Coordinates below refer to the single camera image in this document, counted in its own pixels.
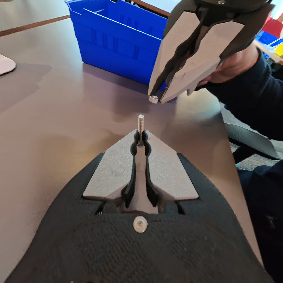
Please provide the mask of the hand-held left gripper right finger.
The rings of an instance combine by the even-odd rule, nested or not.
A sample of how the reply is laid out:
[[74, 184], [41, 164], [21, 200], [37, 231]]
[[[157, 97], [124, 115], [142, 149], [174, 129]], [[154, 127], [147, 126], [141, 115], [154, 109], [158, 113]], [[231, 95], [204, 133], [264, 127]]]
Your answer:
[[199, 195], [177, 152], [154, 136], [143, 131], [146, 156], [146, 192], [153, 207], [168, 202], [198, 199]]

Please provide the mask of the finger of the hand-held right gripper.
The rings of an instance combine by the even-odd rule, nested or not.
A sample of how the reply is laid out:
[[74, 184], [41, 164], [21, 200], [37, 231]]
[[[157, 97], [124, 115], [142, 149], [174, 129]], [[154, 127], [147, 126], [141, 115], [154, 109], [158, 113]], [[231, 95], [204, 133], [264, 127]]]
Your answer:
[[169, 74], [174, 70], [183, 46], [199, 27], [200, 20], [193, 12], [183, 12], [161, 41], [150, 78], [148, 95], [155, 96]]
[[184, 91], [192, 94], [198, 83], [216, 70], [221, 53], [243, 27], [243, 24], [234, 21], [212, 26], [200, 41], [196, 53], [175, 73], [160, 102], [170, 101]]

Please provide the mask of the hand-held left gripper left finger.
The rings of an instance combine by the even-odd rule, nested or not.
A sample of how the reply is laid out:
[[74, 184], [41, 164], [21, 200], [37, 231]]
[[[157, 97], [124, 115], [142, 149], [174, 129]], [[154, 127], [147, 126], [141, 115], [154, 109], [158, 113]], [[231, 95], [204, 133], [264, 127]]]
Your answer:
[[125, 204], [129, 208], [135, 192], [139, 132], [130, 132], [102, 155], [83, 192], [85, 199]]

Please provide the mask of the silver hex bolt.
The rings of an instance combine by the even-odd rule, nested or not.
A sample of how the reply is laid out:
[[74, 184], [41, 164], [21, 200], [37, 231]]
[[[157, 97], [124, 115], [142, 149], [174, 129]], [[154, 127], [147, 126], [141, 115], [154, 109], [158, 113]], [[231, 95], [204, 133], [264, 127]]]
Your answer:
[[143, 131], [144, 131], [144, 115], [140, 114], [138, 116], [138, 133], [139, 133], [138, 147], [143, 146]]

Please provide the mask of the person's right forearm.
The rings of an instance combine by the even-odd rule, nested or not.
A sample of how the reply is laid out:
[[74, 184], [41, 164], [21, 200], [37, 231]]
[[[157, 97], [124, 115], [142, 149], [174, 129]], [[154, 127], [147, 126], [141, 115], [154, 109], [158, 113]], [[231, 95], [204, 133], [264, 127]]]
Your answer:
[[206, 88], [216, 96], [239, 121], [272, 140], [282, 141], [283, 82], [272, 75], [262, 52], [257, 50], [257, 62], [245, 73], [198, 88]]

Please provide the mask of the person's right hand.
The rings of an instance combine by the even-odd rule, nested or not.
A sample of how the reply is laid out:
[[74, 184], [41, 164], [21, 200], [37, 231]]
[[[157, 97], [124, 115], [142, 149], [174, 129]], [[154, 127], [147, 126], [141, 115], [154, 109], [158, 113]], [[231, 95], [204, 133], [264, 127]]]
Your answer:
[[208, 82], [220, 84], [227, 82], [252, 68], [259, 58], [259, 51], [254, 42], [244, 49], [226, 58], [217, 69], [209, 76], [201, 80], [197, 87]]

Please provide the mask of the small blue plastic bin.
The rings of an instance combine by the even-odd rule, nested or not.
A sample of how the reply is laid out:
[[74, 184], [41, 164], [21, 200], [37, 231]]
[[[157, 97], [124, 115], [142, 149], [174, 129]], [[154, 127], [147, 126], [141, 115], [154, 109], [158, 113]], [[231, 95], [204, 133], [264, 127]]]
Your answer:
[[278, 39], [278, 37], [269, 34], [265, 31], [260, 31], [257, 35], [257, 37], [255, 38], [256, 41], [265, 44], [265, 45], [269, 45], [272, 42], [276, 41]]

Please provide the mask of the red plastic bin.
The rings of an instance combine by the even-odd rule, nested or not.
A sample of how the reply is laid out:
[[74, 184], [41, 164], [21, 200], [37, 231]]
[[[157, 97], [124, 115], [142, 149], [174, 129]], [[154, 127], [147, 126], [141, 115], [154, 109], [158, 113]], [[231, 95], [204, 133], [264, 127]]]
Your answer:
[[268, 18], [262, 28], [262, 31], [269, 33], [277, 38], [281, 37], [281, 31], [283, 28], [283, 23], [276, 19]]

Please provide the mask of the wood-edged grey table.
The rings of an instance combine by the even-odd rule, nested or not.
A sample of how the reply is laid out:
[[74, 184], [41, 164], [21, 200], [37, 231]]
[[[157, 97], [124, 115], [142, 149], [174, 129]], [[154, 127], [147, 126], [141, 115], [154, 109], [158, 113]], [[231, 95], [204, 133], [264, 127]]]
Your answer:
[[142, 8], [148, 9], [164, 17], [169, 17], [171, 11], [181, 0], [131, 0]]

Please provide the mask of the person's black office chair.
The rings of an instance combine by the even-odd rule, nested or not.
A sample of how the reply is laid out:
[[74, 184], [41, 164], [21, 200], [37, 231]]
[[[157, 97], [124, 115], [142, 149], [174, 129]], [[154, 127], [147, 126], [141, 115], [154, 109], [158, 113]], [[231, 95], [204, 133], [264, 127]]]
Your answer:
[[225, 123], [225, 128], [229, 141], [239, 146], [233, 153], [235, 164], [242, 162], [254, 154], [270, 160], [278, 161], [280, 159], [268, 138], [244, 127], [230, 123]]

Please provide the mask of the person's dark clothed body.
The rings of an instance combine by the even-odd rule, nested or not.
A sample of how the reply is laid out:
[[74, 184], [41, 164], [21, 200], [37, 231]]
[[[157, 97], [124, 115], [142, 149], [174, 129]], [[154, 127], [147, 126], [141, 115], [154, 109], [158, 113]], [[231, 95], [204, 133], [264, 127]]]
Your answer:
[[238, 170], [264, 267], [283, 282], [283, 161]]

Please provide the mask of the white metal stand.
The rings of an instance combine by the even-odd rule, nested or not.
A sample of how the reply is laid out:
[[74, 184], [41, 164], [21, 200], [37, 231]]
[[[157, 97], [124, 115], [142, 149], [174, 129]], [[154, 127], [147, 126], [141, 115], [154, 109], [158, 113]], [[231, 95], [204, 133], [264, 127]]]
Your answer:
[[16, 63], [3, 55], [0, 55], [0, 76], [16, 69]]

